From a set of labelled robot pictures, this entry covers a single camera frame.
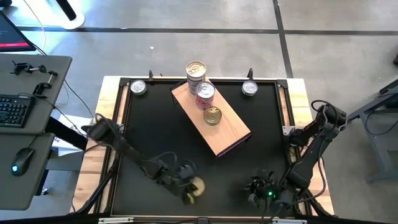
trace black table surface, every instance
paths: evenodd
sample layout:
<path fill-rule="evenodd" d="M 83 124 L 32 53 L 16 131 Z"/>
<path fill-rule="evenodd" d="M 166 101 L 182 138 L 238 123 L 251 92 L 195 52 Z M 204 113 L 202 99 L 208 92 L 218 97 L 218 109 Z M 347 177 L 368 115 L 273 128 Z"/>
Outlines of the black table surface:
<path fill-rule="evenodd" d="M 154 157 L 173 151 L 178 161 L 193 161 L 206 190 L 194 205 L 184 205 L 161 185 L 146 177 L 133 162 L 121 158 L 112 215 L 259 217 L 262 211 L 247 201 L 243 190 L 257 169 L 273 170 L 281 178 L 287 168 L 286 150 L 277 93 L 273 83 L 258 83 L 252 97 L 241 93 L 241 83 L 215 83 L 239 117 L 253 132 L 216 159 L 180 105 L 174 105 L 173 84 L 147 85 L 147 93 L 132 97 L 126 139 L 142 154 Z M 164 155 L 173 164 L 173 155 Z"/>

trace wooden board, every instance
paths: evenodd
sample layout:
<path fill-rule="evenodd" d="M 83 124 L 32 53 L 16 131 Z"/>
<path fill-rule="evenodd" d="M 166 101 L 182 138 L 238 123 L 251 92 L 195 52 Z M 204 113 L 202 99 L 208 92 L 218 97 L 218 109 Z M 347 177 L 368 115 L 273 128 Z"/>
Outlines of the wooden board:
<path fill-rule="evenodd" d="M 120 77 L 120 76 L 104 77 L 101 91 L 99 93 L 96 113 L 101 113 L 107 118 L 112 118 L 114 107 L 116 105 L 116 98 L 118 95 L 120 78 L 128 78 L 128 77 Z M 130 77 L 130 78 L 147 78 L 147 77 Z M 182 78 L 182 77 L 156 77 L 156 78 Z M 235 80 L 237 78 L 223 78 L 223 79 Z M 262 79 L 276 80 L 272 78 L 262 78 Z M 287 83 L 289 86 L 290 103 L 292 105 L 295 125 L 305 126 L 312 121 L 312 116 L 311 116 L 310 105 L 308 103 L 307 92 L 305 90 L 304 80 L 301 78 L 294 78 L 294 79 L 288 78 Z M 280 94 L 281 98 L 284 99 L 285 96 L 283 94 L 283 91 L 280 91 L 280 93 L 281 93 Z M 288 125 L 289 120 L 287 116 L 286 105 L 285 103 L 283 103 L 283 100 L 282 100 L 282 109 L 283 109 L 285 123 L 286 125 Z M 118 120 L 119 119 L 121 120 L 122 115 L 123 113 L 118 114 Z M 81 166 L 78 183 L 76 185 L 75 197 L 73 199 L 74 205 L 77 210 L 88 200 L 90 195 L 94 192 L 95 188 L 98 186 L 98 182 L 100 181 L 104 155 L 105 155 L 105 150 L 102 147 L 98 147 L 85 154 Z M 313 169 L 313 177 L 309 189 L 314 195 L 322 189 L 322 179 L 320 177 L 318 166 L 315 166 Z M 104 205 L 106 204 L 107 199 L 108 199 L 108 191 L 105 191 L 101 201 L 101 209 L 100 209 L 101 212 L 103 212 L 104 210 Z M 323 195 L 319 196 L 317 200 L 327 212 L 334 214 L 328 188 L 326 188 L 326 192 L 323 193 Z M 305 213 L 303 206 L 300 206 L 300 209 L 303 213 Z"/>
<path fill-rule="evenodd" d="M 188 83 L 172 90 L 172 93 L 216 156 L 223 155 L 232 145 L 249 137 L 249 128 L 217 89 L 213 106 L 218 107 L 223 116 L 215 126 L 205 123 L 203 111 L 197 108 L 195 96 L 189 92 Z"/>

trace computer mouse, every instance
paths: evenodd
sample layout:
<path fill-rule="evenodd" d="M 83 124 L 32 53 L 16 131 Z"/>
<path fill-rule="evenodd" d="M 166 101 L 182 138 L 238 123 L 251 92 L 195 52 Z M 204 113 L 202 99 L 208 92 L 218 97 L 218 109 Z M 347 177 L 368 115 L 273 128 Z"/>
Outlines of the computer mouse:
<path fill-rule="evenodd" d="M 11 164 L 11 173 L 14 176 L 19 177 L 25 174 L 34 152 L 34 149 L 29 147 L 25 147 L 17 152 Z"/>

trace gray floor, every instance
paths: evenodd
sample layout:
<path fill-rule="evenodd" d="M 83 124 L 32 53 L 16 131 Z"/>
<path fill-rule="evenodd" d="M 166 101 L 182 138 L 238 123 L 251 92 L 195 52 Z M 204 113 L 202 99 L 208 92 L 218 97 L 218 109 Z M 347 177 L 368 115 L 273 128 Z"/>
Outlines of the gray floor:
<path fill-rule="evenodd" d="M 18 26 L 37 26 L 24 3 L 14 2 L 14 7 L 4 9 L 11 20 Z M 277 29 L 272 0 L 70 2 L 84 12 L 85 27 Z M 59 25 L 53 0 L 35 0 L 32 6 L 46 26 Z M 280 0 L 279 6 L 288 30 L 398 30 L 395 0 Z M 41 32 L 24 33 L 42 45 Z M 293 76 L 305 79 L 309 100 L 328 100 L 348 113 L 398 78 L 392 64 L 398 35 L 286 35 L 286 43 Z M 146 75 L 149 69 L 184 75 L 185 64 L 194 59 L 207 64 L 209 76 L 243 77 L 252 67 L 255 77 L 286 77 L 278 34 L 47 32 L 45 51 L 73 57 L 67 80 L 92 110 L 103 76 Z M 58 102 L 65 100 L 63 90 Z M 60 109 L 88 116 L 74 96 Z M 325 162 L 335 213 L 397 223 L 398 182 L 364 181 L 377 172 L 373 157 L 359 121 L 330 145 Z M 0 220 L 68 213 L 77 176 L 52 171 L 46 182 L 53 188 L 50 195 L 34 198 L 28 211 L 0 211 Z"/>

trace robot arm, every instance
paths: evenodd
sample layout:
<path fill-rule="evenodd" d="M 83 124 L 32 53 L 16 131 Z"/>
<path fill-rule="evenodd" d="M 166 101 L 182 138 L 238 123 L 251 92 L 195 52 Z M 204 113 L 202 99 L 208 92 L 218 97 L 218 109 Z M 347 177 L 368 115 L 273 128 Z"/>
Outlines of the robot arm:
<path fill-rule="evenodd" d="M 192 183 L 195 173 L 190 164 L 184 164 L 183 162 L 176 168 L 170 168 L 160 159 L 146 158 L 130 146 L 121 136 L 118 124 L 100 114 L 96 114 L 95 118 L 96 124 L 81 127 L 89 138 L 100 145 L 111 147 L 122 156 L 132 160 L 142 169 L 146 176 L 163 185 L 172 194 L 181 197 L 184 203 L 194 203 L 193 194 L 194 191 L 198 190 L 198 187 Z M 93 195 L 76 213 L 88 213 L 90 211 L 106 184 L 116 174 L 116 166 L 117 164 L 114 162 Z"/>
<path fill-rule="evenodd" d="M 317 164 L 332 140 L 340 131 L 345 129 L 346 113 L 330 103 L 325 101 L 320 102 L 324 102 L 325 104 L 318 109 L 313 107 L 318 112 L 315 120 L 303 129 L 292 129 L 286 137 L 289 147 L 297 146 L 301 148 L 307 146 L 310 138 L 313 138 L 301 158 L 290 165 L 279 183 L 272 184 L 269 179 L 256 176 L 250 184 L 252 187 L 249 189 L 251 193 L 249 201 L 255 206 L 258 206 L 259 198 L 267 200 L 267 197 L 264 195 L 267 195 L 269 192 L 272 193 L 276 189 L 275 195 L 268 195 L 272 196 L 270 208 L 274 212 L 281 214 L 288 210 L 291 205 L 297 203 L 294 202 L 294 199 L 300 200 L 304 198 L 301 201 L 307 201 L 308 199 L 313 206 L 319 208 L 316 211 L 326 213 L 315 200 L 315 197 L 309 192 L 308 186 L 311 183 L 313 167 Z M 259 182 L 268 183 L 268 185 L 259 185 Z"/>

